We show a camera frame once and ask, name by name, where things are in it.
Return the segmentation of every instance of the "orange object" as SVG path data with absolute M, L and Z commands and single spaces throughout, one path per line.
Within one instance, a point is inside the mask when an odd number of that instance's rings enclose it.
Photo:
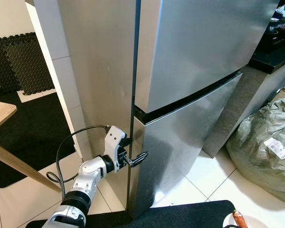
M 237 211 L 237 210 L 234 210 L 232 212 L 232 215 L 233 215 L 233 218 L 234 220 L 236 221 L 237 225 L 241 228 L 248 228 L 246 222 L 245 222 L 245 219 L 244 217 L 242 216 L 242 214 Z

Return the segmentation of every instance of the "refrigerator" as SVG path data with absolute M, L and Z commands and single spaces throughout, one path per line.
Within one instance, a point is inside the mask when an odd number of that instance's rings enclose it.
M 37 12 L 47 1 L 34 0 Z M 136 218 L 191 169 L 279 1 L 53 2 L 86 125 L 121 128 L 133 138 L 131 158 L 149 151 L 138 167 L 107 177 Z M 94 156 L 104 136 L 88 132 Z

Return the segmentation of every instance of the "black countertop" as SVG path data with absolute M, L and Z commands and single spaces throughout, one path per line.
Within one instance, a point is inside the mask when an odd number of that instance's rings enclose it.
M 272 74 L 285 65 L 285 22 L 270 22 L 248 66 Z
M 284 65 L 285 45 L 270 54 L 256 50 L 248 63 L 248 66 L 268 74 L 272 74 Z

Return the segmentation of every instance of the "label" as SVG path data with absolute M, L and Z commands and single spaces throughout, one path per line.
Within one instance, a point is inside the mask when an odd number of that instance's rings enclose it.
M 269 138 L 267 141 L 264 142 L 264 144 L 280 159 L 285 159 L 285 146 L 283 146 L 280 141 L 274 138 Z

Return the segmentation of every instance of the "wire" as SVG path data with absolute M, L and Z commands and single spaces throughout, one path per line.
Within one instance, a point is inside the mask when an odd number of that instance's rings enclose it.
M 238 227 L 238 226 L 236 226 L 236 225 L 227 225 L 227 226 L 225 226 L 224 228 L 229 228 L 229 227 L 241 228 L 241 227 Z
M 73 177 L 71 177 L 70 179 L 67 180 L 63 180 L 62 177 L 62 173 L 61 173 L 61 169 L 60 169 L 60 165 L 59 165 L 59 155 L 60 155 L 60 150 L 63 146 L 63 144 L 69 139 L 71 138 L 73 135 L 78 134 L 80 132 L 86 131 L 88 129 L 92 129 L 92 128 L 104 128 L 107 132 L 107 129 L 110 128 L 110 126 L 104 126 L 104 125 L 94 125 L 94 126 L 89 126 L 89 127 L 85 127 L 83 129 L 80 129 L 74 133 L 71 133 L 70 135 L 68 135 L 66 138 L 64 138 L 64 140 L 61 142 L 61 144 L 59 145 L 59 148 L 57 150 L 57 154 L 56 154 L 56 168 L 57 168 L 57 172 L 58 172 L 58 176 L 52 172 L 47 172 L 47 178 L 49 178 L 51 181 L 55 182 L 55 183 L 59 183 L 60 187 L 61 187 L 61 194 L 62 194 L 62 198 L 65 197 L 66 195 L 66 190 L 65 190 L 65 185 L 64 183 L 73 180 L 76 176 L 78 176 L 78 173 L 76 175 L 74 175 Z

